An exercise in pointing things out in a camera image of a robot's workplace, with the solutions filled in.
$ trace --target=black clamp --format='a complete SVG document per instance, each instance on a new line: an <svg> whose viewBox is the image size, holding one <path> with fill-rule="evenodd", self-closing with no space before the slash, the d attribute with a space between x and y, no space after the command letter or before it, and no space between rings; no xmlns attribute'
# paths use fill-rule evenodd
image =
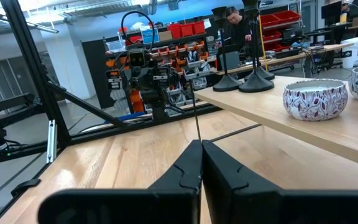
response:
<svg viewBox="0 0 358 224"><path fill-rule="evenodd" d="M35 187L40 183L41 183L40 179L32 179L32 180L25 181L19 184L18 186L16 186L15 189L11 191L11 195L12 197L15 197L18 194L24 193L30 187Z"/></svg>

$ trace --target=ceiling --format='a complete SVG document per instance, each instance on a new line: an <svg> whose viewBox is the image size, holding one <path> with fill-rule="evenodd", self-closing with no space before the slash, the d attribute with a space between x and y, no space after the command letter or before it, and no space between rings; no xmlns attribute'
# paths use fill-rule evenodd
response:
<svg viewBox="0 0 358 224"><path fill-rule="evenodd" d="M79 17L105 16L117 12L138 10L148 14L148 5L156 0L19 0L24 17L29 22L50 25L75 21ZM178 0L158 0L158 4L177 3ZM0 35L10 33L8 23L0 21Z"/></svg>

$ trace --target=white bucket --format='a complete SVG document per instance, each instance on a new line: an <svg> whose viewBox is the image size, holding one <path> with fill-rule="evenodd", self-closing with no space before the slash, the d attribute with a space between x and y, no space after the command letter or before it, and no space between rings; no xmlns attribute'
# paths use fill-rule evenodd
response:
<svg viewBox="0 0 358 224"><path fill-rule="evenodd" d="M358 37L341 42L341 44L350 43L353 43L353 45L342 49L342 66L344 68L353 68L353 66L358 65Z"/></svg>

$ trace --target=computer monitor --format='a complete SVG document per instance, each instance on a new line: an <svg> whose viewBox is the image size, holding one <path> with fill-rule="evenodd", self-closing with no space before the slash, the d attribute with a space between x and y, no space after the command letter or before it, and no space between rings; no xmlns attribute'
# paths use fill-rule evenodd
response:
<svg viewBox="0 0 358 224"><path fill-rule="evenodd" d="M342 1L334 2L321 7L321 18L329 19L342 14Z"/></svg>

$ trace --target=blue object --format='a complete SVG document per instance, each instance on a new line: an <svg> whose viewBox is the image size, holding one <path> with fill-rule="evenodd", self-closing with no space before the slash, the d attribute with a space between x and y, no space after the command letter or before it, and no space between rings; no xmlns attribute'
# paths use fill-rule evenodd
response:
<svg viewBox="0 0 358 224"><path fill-rule="evenodd" d="M118 119L120 119L121 121L126 121L126 120L129 120L129 119L137 118L138 116L142 116L142 115L145 115L145 113L144 112L139 112L139 113L128 114L128 115L121 116ZM109 121L104 121L103 124L109 124L109 123L110 123Z"/></svg>
<svg viewBox="0 0 358 224"><path fill-rule="evenodd" d="M158 36L158 29L154 29L154 30L155 30L154 42L156 43L160 41L160 37ZM152 29L143 30L142 38L143 38L143 44L151 44L153 40L153 30Z"/></svg>

